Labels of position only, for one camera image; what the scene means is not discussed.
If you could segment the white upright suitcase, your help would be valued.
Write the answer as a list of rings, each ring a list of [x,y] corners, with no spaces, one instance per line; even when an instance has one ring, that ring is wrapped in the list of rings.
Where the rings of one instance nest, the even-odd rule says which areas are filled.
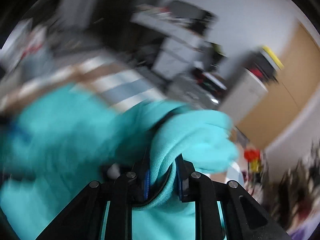
[[[268,93],[266,86],[249,70],[245,70],[227,93],[218,111],[227,114],[238,125]]]

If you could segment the orange plastic bag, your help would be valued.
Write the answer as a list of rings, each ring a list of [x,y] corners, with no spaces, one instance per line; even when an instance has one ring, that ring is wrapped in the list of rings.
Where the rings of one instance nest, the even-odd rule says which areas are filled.
[[[244,158],[249,162],[253,162],[261,159],[260,150],[248,148],[244,150]]]

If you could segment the white drawer desk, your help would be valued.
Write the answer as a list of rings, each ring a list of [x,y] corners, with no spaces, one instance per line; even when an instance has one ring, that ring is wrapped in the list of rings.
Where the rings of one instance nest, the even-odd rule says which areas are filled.
[[[135,12],[131,22],[165,36],[151,70],[166,80],[185,72],[202,54],[204,37],[149,11]]]

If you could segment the wooden door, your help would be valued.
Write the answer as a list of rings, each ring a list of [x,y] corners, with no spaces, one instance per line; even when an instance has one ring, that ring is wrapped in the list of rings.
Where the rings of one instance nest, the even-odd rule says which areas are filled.
[[[284,69],[268,93],[237,125],[256,148],[263,149],[284,131],[319,85],[319,46],[299,23],[280,56]]]

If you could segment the stack of shoe boxes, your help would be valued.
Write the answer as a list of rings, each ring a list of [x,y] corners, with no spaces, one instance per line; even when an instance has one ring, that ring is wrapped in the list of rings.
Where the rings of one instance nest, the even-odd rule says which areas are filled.
[[[284,65],[268,46],[261,46],[254,51],[249,59],[246,69],[257,77],[262,83],[278,82],[278,72]]]

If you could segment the checkered bed blanket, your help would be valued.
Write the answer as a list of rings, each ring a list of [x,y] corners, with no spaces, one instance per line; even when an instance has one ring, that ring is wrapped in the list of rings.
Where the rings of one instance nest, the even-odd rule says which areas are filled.
[[[68,65],[53,75],[32,79],[1,97],[1,112],[14,113],[48,92],[71,84],[71,91],[97,95],[119,112],[144,100],[163,100],[165,95],[147,78],[111,57],[94,57]]]

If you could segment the teal fleece jacket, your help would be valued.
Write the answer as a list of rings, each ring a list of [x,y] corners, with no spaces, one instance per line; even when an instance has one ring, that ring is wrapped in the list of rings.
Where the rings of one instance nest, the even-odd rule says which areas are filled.
[[[103,164],[133,165],[150,149],[150,184],[182,155],[203,173],[226,170],[238,157],[230,118],[181,102],[143,101],[124,113],[87,92],[61,87],[26,107],[16,124],[25,135],[1,134],[1,166],[33,173],[8,182],[1,208],[20,239],[35,239]]]

